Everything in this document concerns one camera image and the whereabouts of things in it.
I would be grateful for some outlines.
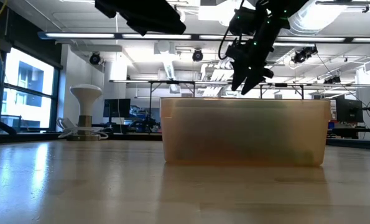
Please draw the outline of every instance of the window frame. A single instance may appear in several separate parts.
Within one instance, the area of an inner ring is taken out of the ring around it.
[[[47,63],[45,60],[42,60],[41,58],[38,58],[36,55],[29,54],[25,50],[22,50],[20,47],[13,46],[12,48],[15,48],[16,50],[20,50],[21,52],[30,55],[33,58],[36,58],[37,60],[42,61],[43,63]],[[21,91],[23,93],[29,93],[35,96],[41,96],[51,99],[51,107],[50,107],[50,122],[49,122],[49,128],[27,128],[27,127],[21,127],[21,131],[55,131],[56,130],[56,118],[57,118],[57,105],[58,105],[58,89],[59,89],[59,77],[60,77],[60,68],[53,66],[49,63],[48,65],[51,65],[53,67],[53,83],[52,83],[52,94],[48,95],[39,91],[31,90],[28,88],[23,88],[17,85],[12,85],[9,83],[5,83],[5,77],[4,77],[4,67],[6,66],[6,59],[7,59],[7,52],[1,52],[2,54],[2,60],[0,60],[0,114],[2,112],[2,104],[5,103],[3,100],[4,96],[4,89],[13,89],[17,91]]]

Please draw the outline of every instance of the wooden table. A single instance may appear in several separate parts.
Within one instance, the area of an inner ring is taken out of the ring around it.
[[[161,142],[0,146],[0,223],[370,223],[370,151],[322,167],[171,166]]]

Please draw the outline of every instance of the translucent plastic bin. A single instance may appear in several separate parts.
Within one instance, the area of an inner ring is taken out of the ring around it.
[[[177,164],[319,166],[330,101],[163,98],[165,160]]]

